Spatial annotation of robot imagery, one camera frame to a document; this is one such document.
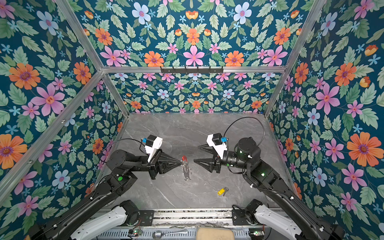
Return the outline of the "large keyring with red grip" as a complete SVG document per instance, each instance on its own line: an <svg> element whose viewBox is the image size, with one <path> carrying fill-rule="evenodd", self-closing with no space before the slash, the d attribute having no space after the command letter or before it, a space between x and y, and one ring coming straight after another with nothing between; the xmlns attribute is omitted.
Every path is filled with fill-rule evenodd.
<svg viewBox="0 0 384 240"><path fill-rule="evenodd" d="M182 168L183 168L183 174L184 174L184 177L185 177L185 181L188 181L191 179L190 177L190 167L189 167L189 162L188 162L188 159L186 156L183 156L182 157Z"/></svg>

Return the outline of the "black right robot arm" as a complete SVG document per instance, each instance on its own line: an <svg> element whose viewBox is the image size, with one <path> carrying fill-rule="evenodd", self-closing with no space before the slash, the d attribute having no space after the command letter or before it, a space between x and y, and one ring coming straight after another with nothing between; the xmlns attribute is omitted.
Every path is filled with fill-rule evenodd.
<svg viewBox="0 0 384 240"><path fill-rule="evenodd" d="M241 174L251 188L272 199L287 214L272 211L260 201L248 206L248 212L257 223L266 225L290 240L341 240L345 230L323 220L288 187L269 164L261 159L261 149L253 138L239 140L236 151L229 151L228 139L212 134L200 150L212 154L210 159L194 162L209 172L221 171L222 166L241 169Z"/></svg>

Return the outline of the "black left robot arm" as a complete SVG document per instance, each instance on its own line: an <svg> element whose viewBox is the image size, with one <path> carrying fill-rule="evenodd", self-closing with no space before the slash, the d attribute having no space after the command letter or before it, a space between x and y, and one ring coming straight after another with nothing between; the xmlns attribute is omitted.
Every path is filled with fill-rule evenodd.
<svg viewBox="0 0 384 240"><path fill-rule="evenodd" d="M165 174L185 163L168 156L161 149L156 150L153 157L135 156L123 150L116 150L107 162L112 172L105 176L90 194L59 217L42 225L34 224L29 229L27 238L90 240L116 226L144 220L145 217L131 200L122 202L96 219L90 218L132 187L137 180L134 172L148 172L154 180L157 174Z"/></svg>

